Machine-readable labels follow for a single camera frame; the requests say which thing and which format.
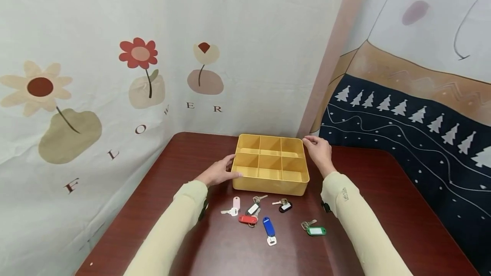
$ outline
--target fabric backdrop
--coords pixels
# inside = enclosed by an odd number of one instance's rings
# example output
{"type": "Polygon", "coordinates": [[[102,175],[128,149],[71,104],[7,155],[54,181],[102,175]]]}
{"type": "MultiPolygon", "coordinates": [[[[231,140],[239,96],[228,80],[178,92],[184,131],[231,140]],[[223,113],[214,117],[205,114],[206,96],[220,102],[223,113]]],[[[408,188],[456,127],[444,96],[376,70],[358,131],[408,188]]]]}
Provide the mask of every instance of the fabric backdrop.
{"type": "Polygon", "coordinates": [[[334,145],[390,152],[491,274],[491,0],[365,0],[319,117],[334,145]]]}
{"type": "Polygon", "coordinates": [[[295,136],[341,3],[1,0],[0,275],[72,275],[178,132],[295,136]]]}

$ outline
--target green key tag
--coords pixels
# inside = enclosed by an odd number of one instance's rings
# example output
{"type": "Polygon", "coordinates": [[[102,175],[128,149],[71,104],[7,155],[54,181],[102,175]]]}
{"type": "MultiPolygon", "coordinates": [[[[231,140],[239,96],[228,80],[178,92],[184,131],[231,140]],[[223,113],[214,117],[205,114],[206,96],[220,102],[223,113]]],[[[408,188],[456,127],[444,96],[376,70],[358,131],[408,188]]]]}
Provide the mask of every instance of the green key tag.
{"type": "Polygon", "coordinates": [[[326,229],[324,227],[309,227],[307,233],[309,236],[324,236],[326,229]]]}

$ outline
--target yellow plastic organizer box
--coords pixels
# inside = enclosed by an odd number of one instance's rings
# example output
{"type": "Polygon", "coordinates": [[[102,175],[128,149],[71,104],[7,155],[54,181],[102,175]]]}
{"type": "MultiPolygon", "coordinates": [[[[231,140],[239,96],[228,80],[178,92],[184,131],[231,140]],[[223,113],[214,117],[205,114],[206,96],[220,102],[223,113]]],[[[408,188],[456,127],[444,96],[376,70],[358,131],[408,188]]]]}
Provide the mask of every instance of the yellow plastic organizer box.
{"type": "Polygon", "coordinates": [[[236,190],[302,196],[309,175],[303,143],[299,138],[241,134],[232,170],[236,190]]]}

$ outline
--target flower print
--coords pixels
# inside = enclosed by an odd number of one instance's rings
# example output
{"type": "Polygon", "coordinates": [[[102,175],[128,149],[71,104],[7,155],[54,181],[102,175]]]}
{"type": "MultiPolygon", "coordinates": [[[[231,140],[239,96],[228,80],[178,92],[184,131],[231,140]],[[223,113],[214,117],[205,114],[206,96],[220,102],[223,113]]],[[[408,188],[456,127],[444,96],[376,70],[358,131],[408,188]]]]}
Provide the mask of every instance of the flower print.
{"type": "Polygon", "coordinates": [[[129,41],[122,41],[119,47],[124,51],[119,55],[119,60],[122,62],[128,62],[130,69],[135,69],[140,66],[145,69],[147,73],[148,83],[150,85],[150,92],[148,98],[152,98],[152,81],[148,75],[148,69],[150,64],[156,64],[158,51],[155,50],[155,42],[149,41],[145,44],[145,41],[139,37],[133,39],[133,43],[129,41]]]}
{"type": "Polygon", "coordinates": [[[216,45],[210,45],[208,43],[201,43],[193,46],[194,56],[203,65],[215,63],[219,56],[220,51],[216,45]]]}
{"type": "MultiPolygon", "coordinates": [[[[63,88],[72,82],[72,78],[59,76],[60,70],[61,65],[59,63],[52,63],[42,72],[36,63],[26,61],[24,63],[25,77],[15,75],[0,77],[0,83],[17,90],[3,98],[0,105],[13,107],[26,103],[23,112],[26,117],[35,114],[41,108],[49,112],[57,109],[64,118],[56,105],[55,98],[70,99],[72,97],[70,92],[63,88]]],[[[78,133],[66,119],[65,121],[72,130],[78,133]]]]}

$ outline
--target beige flower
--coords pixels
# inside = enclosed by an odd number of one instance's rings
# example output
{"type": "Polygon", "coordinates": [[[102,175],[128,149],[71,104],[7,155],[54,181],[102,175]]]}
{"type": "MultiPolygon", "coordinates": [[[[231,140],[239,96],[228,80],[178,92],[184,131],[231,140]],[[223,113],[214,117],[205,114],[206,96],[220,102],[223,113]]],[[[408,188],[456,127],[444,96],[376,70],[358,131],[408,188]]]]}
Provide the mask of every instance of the beige flower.
{"type": "Polygon", "coordinates": [[[201,43],[193,46],[194,56],[203,65],[215,63],[219,56],[220,51],[216,45],[210,45],[208,43],[201,43]]]}
{"type": "Polygon", "coordinates": [[[28,117],[36,113],[40,108],[46,111],[55,111],[55,98],[69,99],[70,92],[63,86],[72,82],[71,77],[59,77],[61,65],[52,63],[42,72],[39,66],[32,61],[24,63],[25,77],[6,75],[0,77],[0,83],[17,89],[18,91],[6,96],[0,101],[2,107],[13,107],[26,103],[24,116],[28,117]]]}

